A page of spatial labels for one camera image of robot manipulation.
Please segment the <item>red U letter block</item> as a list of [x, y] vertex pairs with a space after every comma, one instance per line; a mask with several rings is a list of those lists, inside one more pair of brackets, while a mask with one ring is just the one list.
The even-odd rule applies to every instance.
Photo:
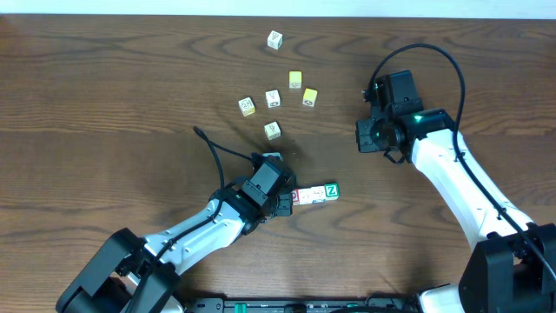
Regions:
[[298, 189], [292, 190], [291, 195], [292, 195], [293, 205], [299, 205], [300, 204], [299, 190]]

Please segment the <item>white block red side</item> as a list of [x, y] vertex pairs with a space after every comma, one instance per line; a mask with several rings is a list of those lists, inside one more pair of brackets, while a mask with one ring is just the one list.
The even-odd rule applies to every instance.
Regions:
[[327, 200], [326, 189], [324, 186], [315, 186], [311, 188], [311, 203], [322, 203]]

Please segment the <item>green Z letter block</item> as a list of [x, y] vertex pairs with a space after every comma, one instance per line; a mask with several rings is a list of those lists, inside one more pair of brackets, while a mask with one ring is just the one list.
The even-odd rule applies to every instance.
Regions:
[[324, 185], [325, 197], [328, 201], [337, 200], [340, 196], [340, 190], [337, 183], [328, 183]]

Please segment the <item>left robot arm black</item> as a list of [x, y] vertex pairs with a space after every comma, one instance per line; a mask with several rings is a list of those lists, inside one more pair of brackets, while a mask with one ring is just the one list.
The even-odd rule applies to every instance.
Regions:
[[293, 175], [259, 172], [217, 190], [206, 207], [165, 231], [111, 235], [56, 302], [58, 312], [169, 312], [181, 275], [268, 218], [290, 216]]

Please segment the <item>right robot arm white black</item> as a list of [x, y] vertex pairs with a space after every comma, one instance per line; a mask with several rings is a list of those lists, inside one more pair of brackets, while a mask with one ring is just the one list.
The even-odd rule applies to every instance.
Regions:
[[356, 124], [362, 153], [398, 150], [438, 190], [472, 255], [456, 285], [419, 297], [423, 312], [553, 312], [555, 226], [517, 209], [467, 150], [442, 109]]

